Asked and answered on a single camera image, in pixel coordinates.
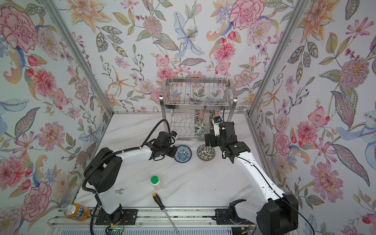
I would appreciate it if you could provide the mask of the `olive leaf pattern bowl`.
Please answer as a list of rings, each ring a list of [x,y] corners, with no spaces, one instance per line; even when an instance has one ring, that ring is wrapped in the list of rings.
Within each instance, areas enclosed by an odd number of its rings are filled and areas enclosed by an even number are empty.
[[[194,117],[195,122],[204,121],[204,119],[205,119],[204,110],[196,110],[195,111],[195,117]]]

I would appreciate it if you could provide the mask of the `blue floral bowl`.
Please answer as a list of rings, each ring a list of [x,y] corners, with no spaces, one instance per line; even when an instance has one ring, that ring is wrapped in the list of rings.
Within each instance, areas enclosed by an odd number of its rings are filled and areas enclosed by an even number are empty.
[[[187,163],[192,158],[192,150],[187,145],[179,145],[175,153],[174,159],[178,163]]]

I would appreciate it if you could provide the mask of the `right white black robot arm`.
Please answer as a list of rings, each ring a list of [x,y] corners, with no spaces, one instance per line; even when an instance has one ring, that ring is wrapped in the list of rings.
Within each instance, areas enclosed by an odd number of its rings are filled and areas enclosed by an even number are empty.
[[[298,228],[299,203],[293,195],[286,195],[256,162],[251,149],[238,140],[235,124],[215,117],[213,133],[205,135],[205,144],[219,147],[223,159],[229,159],[250,181],[256,192],[253,201],[238,199],[229,204],[230,219],[234,223],[247,220],[263,235],[284,235]]]

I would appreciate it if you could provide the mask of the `black yellow screwdriver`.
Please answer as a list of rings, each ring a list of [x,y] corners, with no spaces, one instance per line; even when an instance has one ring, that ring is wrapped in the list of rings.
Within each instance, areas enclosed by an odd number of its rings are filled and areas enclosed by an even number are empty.
[[[165,209],[165,206],[164,204],[162,203],[162,200],[160,199],[159,195],[157,193],[153,193],[153,199],[154,201],[157,203],[157,205],[160,207],[160,209],[165,213],[167,219],[169,220],[169,222],[171,223],[172,227],[174,228],[175,232],[177,235],[181,235],[180,232],[178,231],[177,227],[174,225],[172,219],[170,218],[170,216],[168,215],[166,209]]]

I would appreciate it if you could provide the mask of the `green cap white bottle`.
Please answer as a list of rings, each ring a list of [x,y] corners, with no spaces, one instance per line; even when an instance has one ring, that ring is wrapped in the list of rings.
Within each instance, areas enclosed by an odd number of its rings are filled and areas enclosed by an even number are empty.
[[[160,190],[162,188],[162,182],[158,176],[152,176],[150,182],[155,190]]]

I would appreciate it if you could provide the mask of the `green leaf bowl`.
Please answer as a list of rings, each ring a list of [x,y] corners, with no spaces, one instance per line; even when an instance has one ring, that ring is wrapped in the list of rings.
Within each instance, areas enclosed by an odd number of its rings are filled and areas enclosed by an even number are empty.
[[[206,133],[206,124],[198,119],[196,122],[195,122],[195,130],[194,130],[194,134],[196,137],[201,137],[202,135],[204,135]]]

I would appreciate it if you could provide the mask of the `silver wrench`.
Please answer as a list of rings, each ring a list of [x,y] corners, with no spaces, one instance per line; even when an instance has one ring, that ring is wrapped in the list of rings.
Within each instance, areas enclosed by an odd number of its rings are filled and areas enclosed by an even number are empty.
[[[124,189],[115,190],[115,193],[117,194],[123,194]]]

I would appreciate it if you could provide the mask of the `dark blue patterned bowl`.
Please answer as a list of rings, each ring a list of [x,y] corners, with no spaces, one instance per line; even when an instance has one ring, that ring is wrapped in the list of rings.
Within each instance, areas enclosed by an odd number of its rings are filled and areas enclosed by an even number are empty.
[[[209,133],[210,134],[213,134],[214,133],[214,127],[213,127],[213,119],[214,119],[214,115],[215,113],[213,112],[213,110],[210,112],[210,116],[209,116],[209,127],[210,127],[210,130],[209,130]]]

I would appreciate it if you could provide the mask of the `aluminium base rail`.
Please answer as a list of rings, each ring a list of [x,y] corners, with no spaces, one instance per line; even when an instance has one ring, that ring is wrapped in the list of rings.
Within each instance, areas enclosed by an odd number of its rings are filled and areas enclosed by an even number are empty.
[[[123,207],[125,214],[125,228],[172,228],[167,215],[159,207]],[[166,212],[177,228],[188,227],[248,227],[256,221],[243,220],[242,223],[235,223],[227,211],[227,207],[166,207]],[[104,216],[99,217],[101,209],[94,214],[95,229],[105,228],[110,225]],[[91,216],[83,221],[68,219],[63,209],[58,209],[55,216],[47,221],[51,228],[79,227],[88,228],[91,224]]]

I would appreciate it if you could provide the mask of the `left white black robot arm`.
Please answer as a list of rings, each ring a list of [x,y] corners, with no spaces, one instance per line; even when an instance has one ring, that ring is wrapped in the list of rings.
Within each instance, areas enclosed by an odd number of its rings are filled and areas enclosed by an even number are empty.
[[[177,152],[177,133],[160,132],[158,137],[142,147],[132,147],[119,151],[102,148],[86,167],[81,188],[94,194],[99,207],[109,216],[120,216],[122,206],[118,201],[114,184],[122,167],[151,161],[159,157],[173,158]]]

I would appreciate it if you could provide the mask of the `stainless steel dish rack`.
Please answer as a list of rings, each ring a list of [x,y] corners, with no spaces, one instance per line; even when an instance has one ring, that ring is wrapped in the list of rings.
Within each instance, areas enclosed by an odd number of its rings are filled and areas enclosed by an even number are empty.
[[[158,94],[162,117],[169,124],[165,129],[177,132],[181,140],[204,140],[209,134],[210,112],[217,110],[224,121],[231,121],[238,95],[233,79],[226,78],[165,78]],[[204,110],[206,133],[196,137],[195,111]]]

